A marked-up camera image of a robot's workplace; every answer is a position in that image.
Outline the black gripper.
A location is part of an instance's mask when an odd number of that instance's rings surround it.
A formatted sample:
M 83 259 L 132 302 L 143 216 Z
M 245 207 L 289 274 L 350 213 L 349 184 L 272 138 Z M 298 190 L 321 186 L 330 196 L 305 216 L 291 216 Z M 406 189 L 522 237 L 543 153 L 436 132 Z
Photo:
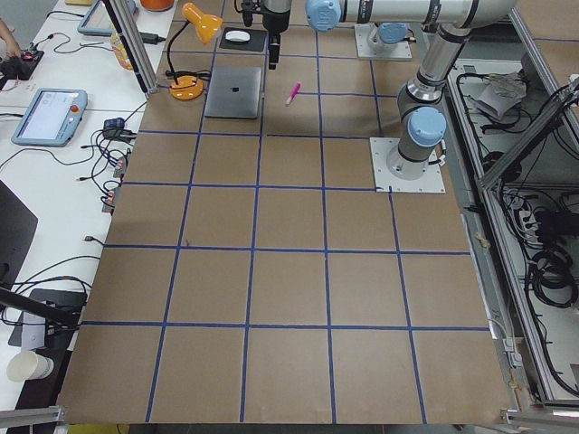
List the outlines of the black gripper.
M 252 26 L 255 15 L 262 15 L 260 0 L 233 0 L 233 7 L 245 26 Z
M 262 24 L 268 34 L 268 68 L 275 71 L 280 59 L 281 33 L 290 23 L 291 0 L 262 0 Z

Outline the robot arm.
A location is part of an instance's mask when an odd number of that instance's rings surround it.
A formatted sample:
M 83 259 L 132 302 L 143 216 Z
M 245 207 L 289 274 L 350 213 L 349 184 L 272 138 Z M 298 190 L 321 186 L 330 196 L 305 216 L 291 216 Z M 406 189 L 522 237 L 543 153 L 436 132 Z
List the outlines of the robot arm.
M 255 15 L 262 16 L 271 48 L 280 48 L 281 35 L 289 27 L 291 5 L 291 1 L 241 1 L 240 5 L 233 2 L 235 12 L 242 16 L 246 27 L 252 26 Z M 357 6 L 349 6 L 348 1 L 307 1 L 305 11 L 308 23 L 316 31 L 326 32 L 344 22 L 347 12 L 355 13 L 357 24 L 369 24 L 373 6 L 373 1 L 359 1 Z M 373 42 L 395 44 L 404 41 L 408 32 L 408 25 L 404 23 L 374 23 L 369 36 Z
M 419 23 L 436 34 L 414 78 L 405 85 L 405 98 L 436 104 L 451 67 L 472 30 L 494 24 L 511 12 L 514 1 L 307 1 L 308 25 L 319 33 L 341 23 Z

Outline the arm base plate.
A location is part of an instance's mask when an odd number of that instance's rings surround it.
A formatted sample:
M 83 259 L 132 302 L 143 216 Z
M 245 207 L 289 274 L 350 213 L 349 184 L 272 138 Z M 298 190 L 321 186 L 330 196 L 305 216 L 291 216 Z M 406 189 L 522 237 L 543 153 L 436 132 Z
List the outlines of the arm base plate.
M 413 57 L 405 23 L 356 24 L 354 34 L 359 59 L 409 61 Z
M 414 163 L 399 154 L 397 137 L 369 139 L 375 190 L 384 193 L 446 193 L 441 168 L 444 155 Z

